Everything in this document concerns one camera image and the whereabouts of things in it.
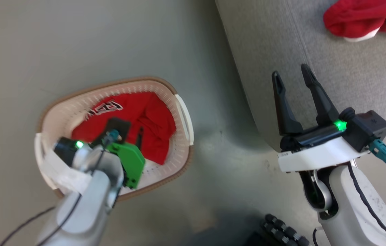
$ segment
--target white basket handle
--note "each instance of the white basket handle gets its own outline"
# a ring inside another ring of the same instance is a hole
[[[184,103],[184,100],[176,94],[174,95],[179,102],[179,106],[182,111],[182,126],[184,127],[185,132],[188,134],[188,140],[190,140],[190,146],[194,144],[194,131],[193,131],[193,123],[191,122],[190,114],[188,113],[187,106]]]
[[[35,149],[35,160],[37,161],[38,169],[40,169],[40,166],[44,162],[44,154],[43,154],[43,146],[41,143],[41,133],[35,134],[35,140],[34,140],[34,149]],[[46,184],[52,188],[53,190],[57,189],[58,187],[53,183],[52,179],[49,178],[47,175],[41,172],[41,176],[43,176],[44,181],[46,181]]]

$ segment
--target basket rim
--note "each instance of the basket rim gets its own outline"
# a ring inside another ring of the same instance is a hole
[[[91,91],[95,91],[95,90],[98,90],[98,89],[102,89],[102,88],[105,88],[105,87],[110,87],[110,86],[117,85],[117,84],[125,84],[125,83],[131,83],[131,82],[138,82],[138,81],[155,81],[155,82],[163,84],[165,87],[167,87],[167,89],[169,89],[173,93],[173,95],[177,95],[177,91],[175,90],[175,88],[169,82],[167,82],[166,80],[164,80],[162,78],[158,78],[158,77],[143,76],[143,77],[127,78],[127,79],[122,79],[122,80],[117,80],[117,81],[112,81],[112,82],[100,84],[100,85],[97,85],[97,86],[93,86],[93,87],[89,87],[89,88],[86,88],[86,89],[82,89],[82,90],[79,90],[79,91],[77,91],[75,93],[66,95],[66,96],[64,96],[62,98],[59,98],[59,99],[55,100],[53,103],[51,103],[49,106],[47,106],[44,109],[44,111],[42,112],[40,120],[38,121],[37,133],[41,133],[42,132],[44,118],[46,117],[47,113],[54,106],[56,106],[57,104],[60,104],[63,101],[69,100],[69,99],[74,98],[76,96],[79,96],[79,95],[82,95],[82,94],[85,94],[85,93],[88,93],[88,92],[91,92]],[[162,179],[162,180],[160,180],[160,181],[158,181],[158,182],[156,182],[156,183],[154,183],[152,185],[149,185],[147,187],[144,187],[144,188],[141,188],[139,190],[135,190],[135,191],[129,192],[129,193],[121,195],[121,196],[118,196],[116,201],[124,201],[124,200],[132,198],[134,196],[138,196],[138,195],[141,195],[143,193],[147,193],[147,192],[149,192],[149,191],[151,191],[151,190],[153,190],[153,189],[155,189],[157,187],[160,187],[161,185],[167,184],[168,182],[171,182],[171,181],[177,179],[177,177],[179,177],[183,173],[185,173],[185,171],[190,166],[191,160],[193,158],[193,152],[194,152],[194,147],[193,147],[193,145],[190,145],[189,148],[188,148],[187,161],[182,166],[182,168],[179,171],[177,171],[176,173],[174,173],[171,176],[169,176],[169,177],[167,177],[165,179]],[[55,189],[55,190],[53,190],[53,192],[59,198],[63,198],[64,197],[64,194],[61,192],[60,189]]]

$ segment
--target gray floor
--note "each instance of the gray floor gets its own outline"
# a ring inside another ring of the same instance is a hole
[[[41,111],[140,75],[176,87],[196,152],[179,179],[118,204],[101,245],[240,245],[267,212],[311,233],[316,215],[298,176],[281,173],[258,136],[214,1],[8,0],[0,1],[0,241],[57,202],[33,154]],[[43,221],[9,245],[32,245]]]

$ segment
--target green plastic part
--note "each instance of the green plastic part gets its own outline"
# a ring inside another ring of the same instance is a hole
[[[141,151],[137,146],[130,143],[112,143],[106,149],[120,158],[121,165],[126,173],[123,186],[136,189],[146,163]]]

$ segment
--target green led indicator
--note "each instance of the green led indicator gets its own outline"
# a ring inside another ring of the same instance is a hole
[[[334,122],[334,125],[337,127],[339,131],[345,131],[346,130],[346,122],[338,120]]]
[[[77,148],[82,148],[84,146],[84,143],[83,142],[81,142],[81,141],[77,141],[76,142],[76,147]]]

